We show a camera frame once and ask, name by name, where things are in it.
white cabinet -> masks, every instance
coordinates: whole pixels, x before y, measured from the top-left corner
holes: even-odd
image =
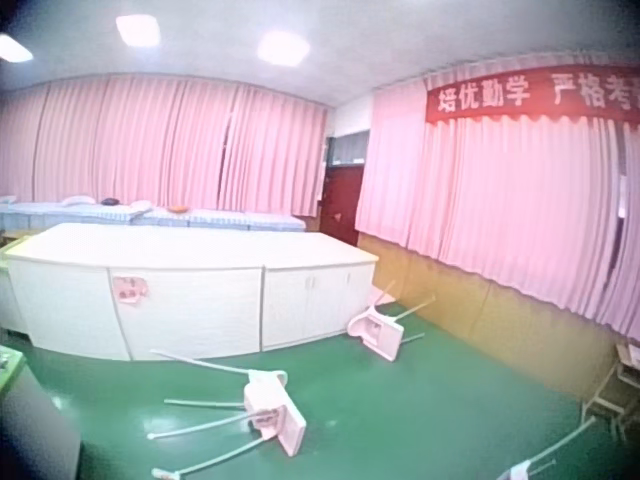
[[[366,307],[378,260],[320,233],[91,224],[58,225],[6,256],[34,345],[116,360],[159,359],[151,349],[224,357],[338,334]],[[116,293],[115,277],[125,277]]]
[[[154,271],[112,269],[111,277],[145,280],[137,303],[115,299],[134,360],[159,360],[151,349],[191,358],[260,350],[262,269]]]
[[[266,270],[262,346],[335,335],[367,306],[374,264]]]
[[[18,309],[8,270],[0,270],[0,327],[14,332],[29,333]]]

white wall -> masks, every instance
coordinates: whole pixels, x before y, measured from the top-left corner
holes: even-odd
[[[356,98],[336,108],[333,118],[333,136],[342,137],[350,133],[371,128],[373,115],[373,92]]]

overturned stool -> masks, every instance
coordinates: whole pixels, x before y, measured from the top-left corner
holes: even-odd
[[[407,315],[420,310],[422,307],[435,302],[432,296],[426,302],[407,310],[396,317],[384,315],[376,310],[378,302],[385,296],[393,282],[380,294],[378,299],[364,312],[356,315],[347,324],[347,333],[352,337],[362,338],[362,343],[383,358],[393,362],[398,355],[402,343],[407,343],[424,337],[424,333],[403,339],[404,327],[398,323]]]
[[[191,407],[209,407],[209,408],[244,408],[246,412],[235,415],[216,422],[204,423],[193,427],[173,430],[163,433],[149,433],[147,438],[157,440],[167,437],[175,437],[178,435],[187,435],[189,433],[199,432],[218,428],[234,422],[250,420],[254,428],[260,431],[261,437],[257,440],[247,443],[224,455],[175,471],[167,471],[159,468],[152,470],[152,475],[161,480],[181,480],[184,475],[194,473],[205,468],[212,467],[218,463],[222,463],[233,457],[251,450],[261,443],[278,438],[278,441],[289,456],[298,453],[302,438],[306,429],[306,421],[300,414],[293,401],[287,394],[284,386],[287,381],[286,372],[281,370],[268,372],[262,370],[247,370],[236,367],[227,367],[224,365],[216,365],[198,360],[191,360],[178,357],[165,352],[153,351],[158,355],[173,358],[178,361],[189,363],[192,365],[212,368],[216,370],[229,371],[232,373],[242,373],[249,377],[249,383],[244,387],[244,402],[198,402],[190,400],[173,400],[166,399],[165,403],[170,405],[182,405]]]

wall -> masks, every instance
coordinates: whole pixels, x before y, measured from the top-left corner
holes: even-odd
[[[372,116],[373,92],[336,108],[332,136],[342,137],[369,130]]]
[[[395,280],[406,307],[435,293],[419,315],[549,388],[587,399],[613,364],[616,336],[578,315],[370,235],[358,246],[380,258],[376,287]]]

bed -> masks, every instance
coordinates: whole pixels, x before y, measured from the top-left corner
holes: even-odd
[[[0,206],[0,229],[5,231],[46,230],[61,223],[107,225],[152,225],[231,230],[303,232],[302,220],[288,215],[193,209],[172,213],[163,207],[132,205],[70,205],[35,202]]]
[[[304,232],[305,223],[289,215],[268,213],[231,212],[223,210],[193,209],[176,214],[166,208],[156,207],[139,215],[133,225],[163,227],[218,228],[232,230],[262,230],[279,232]]]
[[[127,225],[145,210],[129,205],[70,205],[59,203],[15,203],[2,210],[2,228],[45,230],[61,223]]]
[[[273,232],[304,232],[305,223],[289,215],[271,213],[247,213],[249,230],[266,230]]]

